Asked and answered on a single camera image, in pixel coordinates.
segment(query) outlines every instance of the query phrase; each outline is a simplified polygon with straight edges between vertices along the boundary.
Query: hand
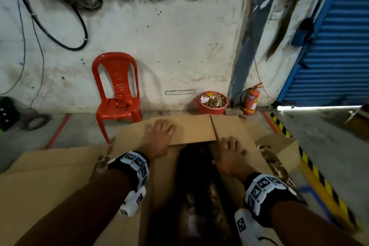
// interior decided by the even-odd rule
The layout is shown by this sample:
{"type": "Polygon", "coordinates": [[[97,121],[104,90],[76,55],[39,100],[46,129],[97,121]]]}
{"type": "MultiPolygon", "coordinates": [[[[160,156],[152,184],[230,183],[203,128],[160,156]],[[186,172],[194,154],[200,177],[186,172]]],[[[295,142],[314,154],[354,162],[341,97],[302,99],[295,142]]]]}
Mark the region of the hand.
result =
{"type": "Polygon", "coordinates": [[[229,139],[223,137],[220,142],[220,160],[213,160],[213,164],[225,175],[236,177],[243,183],[251,173],[257,171],[246,163],[244,155],[247,151],[237,151],[237,143],[233,136],[229,139]]]}
{"type": "Polygon", "coordinates": [[[137,150],[144,154],[150,162],[164,157],[175,131],[176,126],[169,126],[168,120],[159,119],[155,122],[154,127],[151,123],[147,123],[144,139],[137,150]]]}

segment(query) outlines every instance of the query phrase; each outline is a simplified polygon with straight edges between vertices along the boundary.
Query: yellow and black striped tape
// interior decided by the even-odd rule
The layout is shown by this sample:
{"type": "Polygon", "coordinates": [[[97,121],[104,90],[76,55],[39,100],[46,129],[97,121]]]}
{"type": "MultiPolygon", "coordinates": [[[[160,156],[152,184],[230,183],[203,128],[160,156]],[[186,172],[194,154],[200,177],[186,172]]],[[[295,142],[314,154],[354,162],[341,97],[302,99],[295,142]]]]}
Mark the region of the yellow and black striped tape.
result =
{"type": "MultiPolygon", "coordinates": [[[[285,126],[283,125],[283,123],[277,118],[277,116],[273,112],[271,112],[270,115],[271,115],[273,121],[279,127],[279,129],[283,132],[283,134],[286,137],[291,137],[292,138],[292,135],[288,132],[288,130],[285,128],[285,126]]],[[[353,214],[353,212],[351,211],[351,209],[348,208],[348,206],[346,205],[346,203],[338,196],[338,194],[336,193],[336,191],[332,188],[332,186],[325,179],[325,177],[323,176],[323,174],[321,174],[321,172],[317,169],[317,167],[309,159],[309,157],[307,156],[307,154],[302,150],[302,148],[300,146],[298,147],[298,150],[300,152],[301,158],[304,160],[304,162],[307,163],[307,165],[309,166],[309,168],[311,169],[311,171],[313,172],[313,174],[315,175],[315,177],[318,178],[318,180],[320,181],[320,183],[325,187],[325,189],[327,190],[327,192],[329,193],[329,195],[333,198],[333,200],[335,201],[335,203],[337,203],[337,205],[341,208],[341,210],[343,211],[343,213],[345,214],[345,216],[347,216],[347,219],[356,228],[361,228],[360,227],[360,223],[355,218],[355,215],[353,214]]]]}

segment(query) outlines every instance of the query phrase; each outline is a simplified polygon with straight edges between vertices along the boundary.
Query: white wall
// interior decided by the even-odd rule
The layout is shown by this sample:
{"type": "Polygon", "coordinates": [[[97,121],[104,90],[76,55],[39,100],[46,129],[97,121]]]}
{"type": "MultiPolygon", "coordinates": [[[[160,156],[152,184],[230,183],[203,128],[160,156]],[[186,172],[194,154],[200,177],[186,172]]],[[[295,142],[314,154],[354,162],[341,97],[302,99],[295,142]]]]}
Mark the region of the white wall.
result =
{"type": "MultiPolygon", "coordinates": [[[[318,0],[301,0],[298,2],[282,43],[279,45],[279,48],[274,55],[266,61],[265,55],[270,45],[273,43],[280,24],[279,20],[271,20],[272,15],[274,12],[283,11],[284,6],[288,3],[288,0],[274,0],[255,56],[260,79],[264,83],[264,88],[270,96],[267,97],[265,92],[260,89],[259,106],[270,105],[275,99],[277,99],[280,91],[282,90],[284,83],[286,82],[287,77],[301,51],[301,48],[293,47],[290,43],[300,22],[306,17],[311,16],[317,1],[318,0]]],[[[253,63],[246,80],[245,89],[258,84],[259,82],[255,64],[253,63]]]]}
{"type": "MultiPolygon", "coordinates": [[[[70,8],[59,0],[31,3],[53,36],[79,46],[83,31],[70,8]]],[[[57,46],[37,27],[45,78],[33,106],[40,112],[96,111],[100,97],[91,64],[104,52],[126,52],[136,59],[143,110],[184,109],[195,96],[165,95],[168,90],[226,94],[248,5],[248,0],[104,0],[101,10],[82,13],[90,41],[80,52],[57,46]]],[[[42,60],[30,15],[24,7],[22,13],[27,61],[21,81],[8,95],[29,105],[39,88],[42,60]]],[[[0,16],[0,92],[4,92],[22,67],[16,0],[2,0],[0,16]]]]}

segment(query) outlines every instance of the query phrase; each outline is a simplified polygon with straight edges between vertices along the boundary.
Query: shutter door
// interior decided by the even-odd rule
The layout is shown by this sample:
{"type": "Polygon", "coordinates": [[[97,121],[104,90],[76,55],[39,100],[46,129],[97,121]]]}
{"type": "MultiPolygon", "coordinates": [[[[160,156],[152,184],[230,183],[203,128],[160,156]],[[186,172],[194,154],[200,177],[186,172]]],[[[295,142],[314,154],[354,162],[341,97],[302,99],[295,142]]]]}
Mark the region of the shutter door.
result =
{"type": "Polygon", "coordinates": [[[362,105],[369,100],[369,0],[326,0],[313,41],[291,71],[279,102],[362,105]]]}

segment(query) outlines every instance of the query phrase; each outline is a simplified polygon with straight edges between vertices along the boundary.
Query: floor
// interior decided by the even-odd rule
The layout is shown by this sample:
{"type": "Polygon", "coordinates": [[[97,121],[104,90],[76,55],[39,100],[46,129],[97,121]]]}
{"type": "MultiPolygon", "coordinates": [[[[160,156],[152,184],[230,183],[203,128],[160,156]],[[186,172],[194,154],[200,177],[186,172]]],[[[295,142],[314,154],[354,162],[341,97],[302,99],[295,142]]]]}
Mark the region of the floor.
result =
{"type": "MultiPolygon", "coordinates": [[[[228,115],[239,115],[240,112],[229,110],[228,115]]],[[[182,115],[182,111],[153,111],[142,113],[143,119],[158,117],[158,116],[170,116],[170,115],[182,115]]],[[[20,125],[13,126],[9,131],[0,134],[0,143],[3,150],[0,153],[0,172],[5,171],[10,167],[23,152],[28,150],[41,150],[49,143],[53,134],[57,131],[60,124],[63,122],[65,115],[56,114],[53,115],[52,120],[44,127],[32,131],[24,132],[20,130],[20,125]]],[[[264,116],[260,112],[256,112],[250,119],[258,120],[264,127],[270,128],[269,124],[265,120],[264,116]]],[[[129,120],[106,121],[104,122],[106,131],[110,138],[114,139],[117,135],[119,128],[125,124],[130,123],[129,120]]],[[[105,139],[101,134],[100,128],[96,122],[94,113],[76,113],[73,114],[62,131],[59,133],[57,139],[50,146],[50,149],[58,148],[70,148],[81,147],[89,145],[102,145],[105,144],[105,139]]],[[[298,169],[291,172],[291,177],[294,180],[297,187],[301,188],[301,192],[308,202],[309,207],[324,217],[327,220],[331,220],[329,211],[324,204],[319,201],[317,194],[309,187],[308,182],[298,169]]]]}
{"type": "Polygon", "coordinates": [[[276,113],[363,225],[369,224],[369,144],[344,127],[346,109],[276,113]]]}

